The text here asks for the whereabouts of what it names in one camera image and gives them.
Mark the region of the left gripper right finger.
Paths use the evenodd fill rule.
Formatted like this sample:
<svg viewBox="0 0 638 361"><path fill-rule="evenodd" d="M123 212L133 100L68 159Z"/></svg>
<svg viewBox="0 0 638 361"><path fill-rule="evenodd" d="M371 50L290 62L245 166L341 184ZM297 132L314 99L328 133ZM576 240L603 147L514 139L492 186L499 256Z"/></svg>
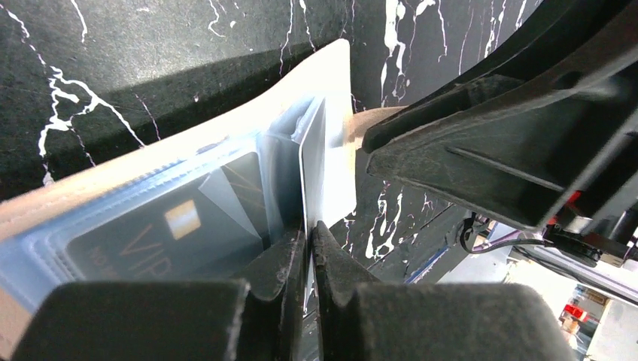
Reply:
<svg viewBox="0 0 638 361"><path fill-rule="evenodd" d="M311 233L323 360L572 360L542 297L520 284L392 284Z"/></svg>

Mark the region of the dark grey card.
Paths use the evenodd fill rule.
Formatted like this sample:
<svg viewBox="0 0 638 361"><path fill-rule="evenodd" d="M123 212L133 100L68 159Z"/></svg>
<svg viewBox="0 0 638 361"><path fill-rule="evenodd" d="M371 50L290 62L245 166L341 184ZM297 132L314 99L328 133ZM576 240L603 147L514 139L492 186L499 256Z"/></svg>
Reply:
<svg viewBox="0 0 638 361"><path fill-rule="evenodd" d="M324 193L324 158L326 150L326 100L314 99L296 128L299 144L299 171L305 232L311 231L321 220Z"/></svg>

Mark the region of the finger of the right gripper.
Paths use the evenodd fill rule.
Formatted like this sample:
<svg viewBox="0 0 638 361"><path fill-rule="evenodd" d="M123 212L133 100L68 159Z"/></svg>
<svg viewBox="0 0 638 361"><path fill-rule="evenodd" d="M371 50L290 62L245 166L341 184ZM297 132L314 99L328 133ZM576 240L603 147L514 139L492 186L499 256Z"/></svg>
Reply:
<svg viewBox="0 0 638 361"><path fill-rule="evenodd" d="M543 1L493 53L370 127L367 172L501 223L637 198L637 3Z"/></svg>

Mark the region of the beige leather card holder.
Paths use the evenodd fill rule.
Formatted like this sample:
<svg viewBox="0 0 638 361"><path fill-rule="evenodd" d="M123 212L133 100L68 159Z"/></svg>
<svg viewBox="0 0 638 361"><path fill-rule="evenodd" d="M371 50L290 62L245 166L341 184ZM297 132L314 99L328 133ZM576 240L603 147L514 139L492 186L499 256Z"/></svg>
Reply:
<svg viewBox="0 0 638 361"><path fill-rule="evenodd" d="M355 153L368 128L397 108L354 113L350 46L337 40L273 87L198 126L1 205L1 356L10 358L35 310L57 286L87 280L65 247L75 238L246 153L259 158L268 248L287 224L305 232L296 128L314 99L326 100L321 220L328 226L357 204Z"/></svg>

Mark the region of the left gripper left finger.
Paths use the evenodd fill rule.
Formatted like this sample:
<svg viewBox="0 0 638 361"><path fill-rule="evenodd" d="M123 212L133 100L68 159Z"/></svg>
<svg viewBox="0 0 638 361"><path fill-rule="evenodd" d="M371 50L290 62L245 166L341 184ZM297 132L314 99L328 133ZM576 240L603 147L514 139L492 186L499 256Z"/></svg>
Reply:
<svg viewBox="0 0 638 361"><path fill-rule="evenodd" d="M15 360L292 360L307 237L290 230L233 279L57 287Z"/></svg>

